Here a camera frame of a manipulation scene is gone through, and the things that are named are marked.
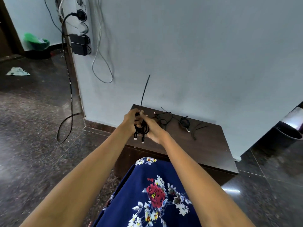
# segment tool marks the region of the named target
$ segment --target hand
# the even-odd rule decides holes
[[[121,123],[121,125],[123,125],[125,129],[129,132],[130,136],[136,132],[136,128],[134,127],[134,125],[140,124],[140,122],[138,121],[140,116],[136,118],[137,112],[140,112],[138,108],[130,110],[124,116],[123,122]]]
[[[163,145],[164,138],[166,134],[168,134],[165,130],[163,130],[156,121],[151,118],[148,118],[144,111],[140,111],[140,117],[144,119],[144,121],[149,126],[149,132],[147,133],[147,137],[149,137],[154,142]]]

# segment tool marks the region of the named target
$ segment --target green trash bag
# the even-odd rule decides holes
[[[37,38],[31,33],[24,34],[24,40],[33,50],[36,51],[43,51],[49,47],[49,41],[47,39]]]

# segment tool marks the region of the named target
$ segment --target person's left arm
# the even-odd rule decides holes
[[[122,124],[52,189],[20,227],[81,226],[127,140],[135,133],[136,112],[139,110],[129,111]]]

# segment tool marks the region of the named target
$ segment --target floor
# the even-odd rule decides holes
[[[31,76],[5,76],[11,67],[21,67]],[[74,113],[80,111],[75,94]],[[0,63],[0,113],[0,226],[19,226],[106,134],[85,127],[78,115],[66,142],[57,143],[58,126],[71,113],[62,54]],[[69,123],[62,127],[61,139]],[[239,175],[223,189],[257,227],[302,226],[303,143],[278,152],[255,145],[236,164]],[[118,183],[112,172],[83,226],[96,218]]]

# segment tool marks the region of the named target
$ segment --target wall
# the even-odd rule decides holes
[[[32,33],[50,41],[50,45],[60,44],[61,33],[53,25],[44,0],[3,0],[12,19],[25,51],[30,50],[24,42],[24,34]],[[55,24],[60,28],[55,0],[46,0]]]
[[[72,4],[65,11],[73,11]],[[233,157],[240,159],[302,101],[302,5],[303,0],[103,0],[101,47],[115,79],[101,83],[91,71],[93,55],[74,55],[86,118],[118,126],[132,104],[140,103],[151,74],[143,106],[221,125]],[[100,58],[95,69],[110,79]]]

